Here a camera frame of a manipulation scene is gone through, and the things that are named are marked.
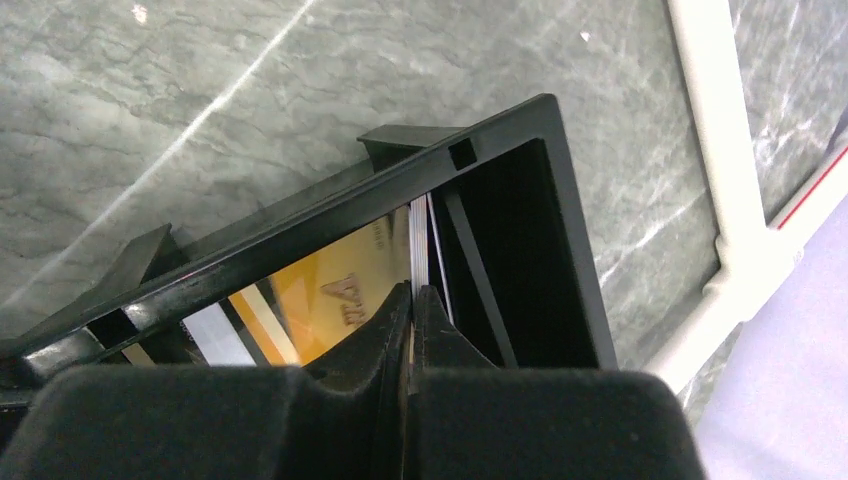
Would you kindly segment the black card box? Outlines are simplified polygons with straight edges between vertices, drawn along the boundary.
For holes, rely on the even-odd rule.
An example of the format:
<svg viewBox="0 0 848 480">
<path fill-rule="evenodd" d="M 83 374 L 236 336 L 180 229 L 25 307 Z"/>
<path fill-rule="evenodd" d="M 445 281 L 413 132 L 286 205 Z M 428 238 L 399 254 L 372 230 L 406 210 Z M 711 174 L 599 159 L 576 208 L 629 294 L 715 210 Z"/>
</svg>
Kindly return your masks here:
<svg viewBox="0 0 848 480">
<path fill-rule="evenodd" d="M 94 288 L 2 342 L 2 387 L 133 348 L 139 364 L 318 364 L 425 285 L 498 366 L 616 367 L 555 96 L 361 140 L 368 161 L 198 241 L 169 225 L 133 239 Z"/>
</svg>

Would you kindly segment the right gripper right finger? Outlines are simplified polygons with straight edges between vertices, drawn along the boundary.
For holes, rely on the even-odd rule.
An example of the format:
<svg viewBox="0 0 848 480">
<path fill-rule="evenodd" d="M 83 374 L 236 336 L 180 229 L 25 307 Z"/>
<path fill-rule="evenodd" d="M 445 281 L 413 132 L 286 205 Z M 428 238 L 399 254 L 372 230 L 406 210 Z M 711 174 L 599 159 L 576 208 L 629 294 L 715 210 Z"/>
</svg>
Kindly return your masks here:
<svg viewBox="0 0 848 480">
<path fill-rule="evenodd" d="M 501 369 L 449 322 L 438 291 L 414 303 L 409 479 L 702 479 L 660 379 L 595 369 Z"/>
</svg>

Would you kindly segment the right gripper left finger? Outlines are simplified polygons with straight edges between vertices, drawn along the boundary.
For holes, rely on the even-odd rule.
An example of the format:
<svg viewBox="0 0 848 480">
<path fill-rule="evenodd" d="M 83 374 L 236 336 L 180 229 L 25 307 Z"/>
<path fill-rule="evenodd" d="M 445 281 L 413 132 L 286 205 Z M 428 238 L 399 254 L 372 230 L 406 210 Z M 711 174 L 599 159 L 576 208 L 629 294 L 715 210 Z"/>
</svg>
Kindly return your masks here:
<svg viewBox="0 0 848 480">
<path fill-rule="evenodd" d="M 312 363 L 87 366 L 35 397 L 5 479 L 395 479 L 406 283 Z"/>
</svg>

